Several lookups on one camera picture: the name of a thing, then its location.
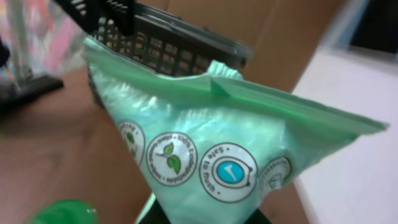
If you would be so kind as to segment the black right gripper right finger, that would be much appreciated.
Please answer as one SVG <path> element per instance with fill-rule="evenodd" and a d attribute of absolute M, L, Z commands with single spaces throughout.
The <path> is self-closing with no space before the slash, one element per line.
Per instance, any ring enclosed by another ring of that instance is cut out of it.
<path fill-rule="evenodd" d="M 257 209 L 250 215 L 245 224 L 272 224 L 272 222 L 259 209 Z"/>

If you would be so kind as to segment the mint green wipes pack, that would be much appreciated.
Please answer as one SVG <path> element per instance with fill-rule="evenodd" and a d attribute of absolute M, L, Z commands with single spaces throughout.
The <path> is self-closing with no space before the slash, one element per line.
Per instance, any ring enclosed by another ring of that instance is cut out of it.
<path fill-rule="evenodd" d="M 102 104 L 170 223 L 244 223 L 272 191 L 388 124 L 249 82 L 212 61 L 154 72 L 92 37 Z"/>

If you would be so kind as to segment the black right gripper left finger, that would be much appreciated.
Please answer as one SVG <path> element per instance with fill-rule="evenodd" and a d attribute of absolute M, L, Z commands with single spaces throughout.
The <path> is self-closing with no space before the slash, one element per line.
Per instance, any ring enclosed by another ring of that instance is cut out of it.
<path fill-rule="evenodd" d="M 141 210 L 136 224 L 170 224 L 170 221 L 159 202 L 150 198 Z"/>

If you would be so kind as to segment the green lid jar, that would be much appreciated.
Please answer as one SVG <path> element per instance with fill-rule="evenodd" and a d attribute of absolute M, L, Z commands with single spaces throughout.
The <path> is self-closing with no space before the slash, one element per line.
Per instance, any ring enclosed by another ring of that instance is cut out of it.
<path fill-rule="evenodd" d="M 61 200 L 47 205 L 33 214 L 26 224 L 97 224 L 94 207 L 81 200 Z"/>

